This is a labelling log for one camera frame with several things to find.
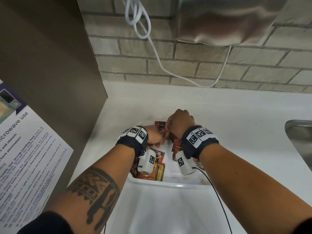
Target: person's right hand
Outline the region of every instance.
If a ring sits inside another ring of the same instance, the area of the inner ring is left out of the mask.
[[[196,126],[194,117],[190,116],[187,110],[182,111],[178,109],[168,118],[165,128],[181,138],[184,132],[191,126]]]

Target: wristband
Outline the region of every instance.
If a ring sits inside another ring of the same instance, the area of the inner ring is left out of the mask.
[[[143,156],[146,151],[149,135],[142,126],[126,129],[118,138],[117,144],[123,144],[135,150],[135,157]]]
[[[187,159],[191,157],[199,160],[200,153],[205,147],[213,143],[219,143],[217,137],[207,128],[201,126],[191,126],[182,136],[184,144],[184,155]]]

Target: brick wall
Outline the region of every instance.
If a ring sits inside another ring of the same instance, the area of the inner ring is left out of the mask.
[[[191,85],[161,70],[147,41],[127,25],[123,0],[77,0],[103,80]],[[171,35],[171,0],[141,0],[163,66],[208,85],[227,47],[179,43]],[[288,0],[255,45],[234,47],[217,88],[312,93],[312,0]]]

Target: black tattoo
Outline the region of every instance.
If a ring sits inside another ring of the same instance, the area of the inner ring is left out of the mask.
[[[94,215],[99,209],[103,209],[102,217],[94,227],[95,231],[107,221],[120,194],[115,181],[106,172],[95,167],[86,170],[81,178],[73,182],[70,189],[90,202],[87,224],[91,224]]]

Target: beige brick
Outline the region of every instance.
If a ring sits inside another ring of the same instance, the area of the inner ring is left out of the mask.
[[[309,94],[312,94],[312,87],[307,87],[303,93],[309,93]]]
[[[208,86],[211,85],[214,80],[211,79],[190,79],[192,81],[194,81],[195,83],[202,85],[202,86]],[[180,79],[180,78],[176,78],[176,77],[172,77],[171,79],[171,84],[177,84],[177,85],[189,85],[189,86],[196,86],[193,83],[186,81],[184,79]]]
[[[116,39],[103,39],[89,37],[94,54],[119,55],[119,47]]]
[[[284,51],[279,50],[234,48],[230,54],[228,62],[276,65],[284,54]]]
[[[127,0],[114,0],[117,13],[125,12],[125,5]],[[149,16],[169,16],[171,0],[140,0],[146,9]]]
[[[174,37],[171,34],[169,20],[151,19],[151,25],[151,39],[174,40]]]
[[[96,56],[96,61],[100,71],[114,73],[146,73],[145,59]]]
[[[265,46],[312,50],[312,29],[295,27],[277,28]]]
[[[88,35],[137,38],[133,27],[127,24],[124,17],[83,15],[82,18]]]
[[[199,64],[196,76],[203,78],[217,78],[222,64],[201,63]],[[240,80],[247,66],[226,65],[221,75],[221,79],[236,79]]]
[[[276,23],[309,24],[312,21],[312,0],[288,0]]]
[[[312,68],[312,52],[290,52],[279,65]]]
[[[312,71],[302,70],[290,82],[290,84],[310,84],[312,85]]]
[[[121,39],[120,44],[123,55],[156,57],[154,50],[148,41]],[[172,58],[174,43],[154,42],[154,46],[160,58]]]
[[[101,76],[104,81],[125,81],[123,74],[101,72]]]
[[[175,58],[201,61],[224,61],[227,47],[178,43]]]
[[[242,90],[256,90],[259,88],[261,83],[253,82],[235,82],[235,81],[224,81],[219,80],[216,83],[216,88],[230,88],[230,89],[242,89]]]
[[[134,83],[168,84],[169,79],[169,76],[126,75],[127,82]]]
[[[242,43],[241,46],[262,46],[263,43],[266,41],[266,39],[268,38],[268,36],[270,35],[270,33],[273,31],[274,27],[271,26],[270,28],[268,28],[264,33],[263,33],[263,37],[259,40],[259,42],[257,43]]]
[[[256,82],[286,83],[297,72],[298,70],[293,69],[278,69],[252,66],[247,71],[243,80]]]
[[[111,0],[76,0],[80,11],[113,12]]]
[[[166,70],[181,76],[194,76],[197,65],[197,63],[193,62],[171,61],[171,60],[170,61],[162,60],[161,63]],[[149,60],[149,74],[167,74],[167,73],[160,68],[157,60]]]
[[[305,86],[298,85],[272,85],[272,84],[263,84],[260,86],[259,90],[267,91],[281,91],[281,92],[302,92],[305,89]]]

